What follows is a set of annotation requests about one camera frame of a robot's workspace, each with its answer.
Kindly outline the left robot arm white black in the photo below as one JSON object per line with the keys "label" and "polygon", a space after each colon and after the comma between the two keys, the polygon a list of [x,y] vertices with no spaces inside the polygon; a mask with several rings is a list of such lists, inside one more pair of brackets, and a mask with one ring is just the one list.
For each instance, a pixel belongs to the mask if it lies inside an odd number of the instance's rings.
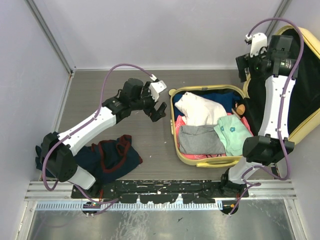
{"label": "left robot arm white black", "polygon": [[59,134],[48,133],[41,145],[42,172],[49,171],[57,181],[82,188],[88,198],[100,193],[100,185],[88,170],[76,163],[75,156],[89,141],[131,115],[143,111],[153,122],[163,118],[167,104],[155,108],[160,94],[167,88],[162,80],[142,82],[129,78],[116,96],[105,100],[85,120]]}

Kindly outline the small orange wooden object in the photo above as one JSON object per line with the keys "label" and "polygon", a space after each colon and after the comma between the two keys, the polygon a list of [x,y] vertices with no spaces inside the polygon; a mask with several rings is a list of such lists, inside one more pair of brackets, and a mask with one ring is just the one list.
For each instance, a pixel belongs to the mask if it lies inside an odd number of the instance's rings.
{"label": "small orange wooden object", "polygon": [[237,108],[236,108],[236,112],[239,114],[239,115],[244,115],[246,111],[246,107],[244,104],[240,104]]}

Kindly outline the blue shirt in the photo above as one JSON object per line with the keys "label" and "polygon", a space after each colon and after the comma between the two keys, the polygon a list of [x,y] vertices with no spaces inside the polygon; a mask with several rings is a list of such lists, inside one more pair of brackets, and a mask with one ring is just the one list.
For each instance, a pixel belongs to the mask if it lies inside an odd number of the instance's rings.
{"label": "blue shirt", "polygon": [[[177,103],[181,98],[182,98],[183,94],[182,93],[178,93],[173,97],[173,105],[175,105],[175,103]],[[207,100],[211,100],[214,102],[217,102],[219,104],[221,104],[227,113],[231,113],[232,112],[232,108],[234,107],[235,103],[240,101],[242,98],[240,96],[235,95],[233,92],[229,92],[229,93],[207,93],[207,94],[203,94],[202,95],[203,98],[207,99]],[[183,116],[184,114],[178,110],[177,107],[173,106],[173,112],[174,112],[174,116],[178,117],[178,116]]]}

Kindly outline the green tissue packet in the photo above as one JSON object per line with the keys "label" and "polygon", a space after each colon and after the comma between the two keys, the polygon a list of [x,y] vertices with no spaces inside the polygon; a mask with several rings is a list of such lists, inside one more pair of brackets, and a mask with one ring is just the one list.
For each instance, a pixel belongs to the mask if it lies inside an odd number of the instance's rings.
{"label": "green tissue packet", "polygon": [[222,142],[227,156],[241,156],[245,140],[253,136],[234,114],[220,117],[214,131]]}

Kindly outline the left aluminium corner post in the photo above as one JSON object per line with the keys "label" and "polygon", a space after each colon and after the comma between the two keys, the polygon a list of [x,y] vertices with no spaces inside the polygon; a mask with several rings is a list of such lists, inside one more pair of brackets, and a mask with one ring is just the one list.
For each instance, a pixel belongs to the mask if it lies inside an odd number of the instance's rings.
{"label": "left aluminium corner post", "polygon": [[75,64],[68,52],[67,47],[63,43],[60,33],[50,16],[46,4],[40,0],[25,0],[24,2],[33,14],[35,20],[37,21],[62,65],[66,71],[72,75],[76,70]]}

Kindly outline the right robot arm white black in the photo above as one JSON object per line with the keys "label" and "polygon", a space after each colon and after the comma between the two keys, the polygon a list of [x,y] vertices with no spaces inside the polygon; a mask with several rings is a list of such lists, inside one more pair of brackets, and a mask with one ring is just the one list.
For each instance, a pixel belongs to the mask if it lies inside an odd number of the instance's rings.
{"label": "right robot arm white black", "polygon": [[291,53],[294,38],[273,35],[269,42],[251,38],[251,52],[236,58],[240,74],[247,67],[252,82],[264,84],[265,101],[261,125],[256,136],[245,139],[242,158],[221,176],[219,191],[225,197],[243,196],[251,185],[247,179],[257,170],[269,172],[269,165],[287,158],[295,144],[289,141],[288,116],[299,62]]}

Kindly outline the navy garment red trim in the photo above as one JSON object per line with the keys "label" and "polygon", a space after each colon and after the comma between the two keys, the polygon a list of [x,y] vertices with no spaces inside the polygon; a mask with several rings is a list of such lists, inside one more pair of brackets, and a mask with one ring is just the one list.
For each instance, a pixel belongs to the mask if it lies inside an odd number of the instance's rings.
{"label": "navy garment red trim", "polygon": [[100,184],[114,182],[143,163],[132,146],[132,136],[127,134],[116,140],[101,140],[97,144],[82,147],[75,161]]}

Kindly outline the right aluminium corner post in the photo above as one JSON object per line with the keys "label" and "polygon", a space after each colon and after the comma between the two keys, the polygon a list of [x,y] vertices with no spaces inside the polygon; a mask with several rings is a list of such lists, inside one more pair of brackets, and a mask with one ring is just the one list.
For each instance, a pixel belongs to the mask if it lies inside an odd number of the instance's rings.
{"label": "right aluminium corner post", "polygon": [[275,26],[277,25],[277,22],[280,21],[280,18],[282,18],[286,12],[286,10],[288,9],[290,3],[292,1],[291,0],[282,0],[280,2],[280,5],[278,6],[275,14],[273,15],[273,17],[269,17],[268,19],[262,20],[261,22],[257,23],[250,31],[247,35],[251,35],[253,36],[253,31],[261,24],[266,23],[266,22],[270,22],[270,24],[267,27],[267,30],[265,32],[265,35],[267,36],[267,40],[271,38],[271,33],[274,30]]}

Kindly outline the black mounting base plate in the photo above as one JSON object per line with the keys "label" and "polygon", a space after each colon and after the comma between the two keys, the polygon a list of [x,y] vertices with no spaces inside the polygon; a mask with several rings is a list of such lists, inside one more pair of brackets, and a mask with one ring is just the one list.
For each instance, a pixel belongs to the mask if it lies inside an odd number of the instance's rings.
{"label": "black mounting base plate", "polygon": [[179,197],[184,204],[208,204],[216,198],[238,198],[245,188],[245,184],[227,185],[216,180],[115,180],[95,183],[84,193],[92,199],[118,199],[123,204],[173,204]]}

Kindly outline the aluminium corner post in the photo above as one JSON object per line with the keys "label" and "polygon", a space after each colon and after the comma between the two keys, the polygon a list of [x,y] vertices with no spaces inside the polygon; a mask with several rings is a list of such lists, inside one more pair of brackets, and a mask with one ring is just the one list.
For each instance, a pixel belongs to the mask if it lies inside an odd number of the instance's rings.
{"label": "aluminium corner post", "polygon": [[267,40],[271,38],[271,33],[274,30],[275,26],[277,25],[277,22],[280,21],[280,18],[282,18],[286,12],[286,10],[288,9],[290,3],[292,1],[291,0],[282,0],[280,2],[280,5],[278,6],[275,14],[273,15],[273,17],[269,17],[268,19],[262,20],[261,22],[257,23],[250,31],[247,35],[251,35],[253,36],[253,31],[261,24],[266,23],[266,22],[270,22],[270,24],[267,27],[267,30],[265,32],[265,35],[267,36]]}
{"label": "aluminium corner post", "polygon": [[60,33],[50,16],[46,4],[40,0],[25,0],[24,2],[33,14],[35,20],[37,21],[62,65],[66,71],[72,75],[76,70],[75,64],[68,52],[67,47],[63,43]]}

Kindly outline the white cloth garment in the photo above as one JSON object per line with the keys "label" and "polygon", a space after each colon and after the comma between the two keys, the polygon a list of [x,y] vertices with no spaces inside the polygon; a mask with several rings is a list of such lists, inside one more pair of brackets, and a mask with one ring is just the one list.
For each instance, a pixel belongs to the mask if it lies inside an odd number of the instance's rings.
{"label": "white cloth garment", "polygon": [[188,126],[216,125],[219,118],[227,116],[225,108],[218,102],[186,92],[174,106],[183,113]]}

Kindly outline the aluminium rail frame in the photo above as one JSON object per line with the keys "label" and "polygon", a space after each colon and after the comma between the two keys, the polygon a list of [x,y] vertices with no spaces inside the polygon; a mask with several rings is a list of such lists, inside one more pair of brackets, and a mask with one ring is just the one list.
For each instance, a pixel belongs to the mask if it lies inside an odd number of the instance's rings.
{"label": "aluminium rail frame", "polygon": [[30,182],[25,201],[40,211],[83,211],[86,215],[110,211],[227,210],[242,200],[295,200],[291,181],[253,180],[245,194],[221,193],[216,180],[117,180],[96,196],[85,198],[71,183],[47,191],[41,181]]}

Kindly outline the grey shirt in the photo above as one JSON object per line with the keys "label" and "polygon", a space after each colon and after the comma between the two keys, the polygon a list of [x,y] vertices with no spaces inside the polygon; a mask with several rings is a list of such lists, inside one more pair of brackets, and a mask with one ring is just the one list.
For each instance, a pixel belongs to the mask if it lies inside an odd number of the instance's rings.
{"label": "grey shirt", "polygon": [[221,155],[225,148],[214,130],[216,125],[182,125],[178,131],[179,150],[188,155]]}

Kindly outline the yellow suitcase black lining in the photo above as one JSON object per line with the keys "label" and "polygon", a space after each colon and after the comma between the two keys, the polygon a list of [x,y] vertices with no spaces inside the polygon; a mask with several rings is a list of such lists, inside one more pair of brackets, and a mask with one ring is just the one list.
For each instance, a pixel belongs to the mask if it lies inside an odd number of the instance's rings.
{"label": "yellow suitcase black lining", "polygon": [[[289,140],[298,144],[313,129],[320,124],[320,41],[307,29],[301,28],[304,38],[302,59],[299,63],[297,82],[290,99],[288,114]],[[171,133],[179,159],[187,165],[202,168],[226,168],[235,165],[239,156],[220,155],[187,155],[179,150],[178,130],[183,124],[181,113],[175,107],[175,102],[186,92],[202,97],[214,97],[218,94],[225,96],[229,93],[239,98],[238,103],[245,105],[244,116],[249,130],[256,135],[260,129],[264,114],[266,89],[262,77],[258,74],[245,73],[246,81],[243,88],[230,84],[187,86],[171,89]]]}

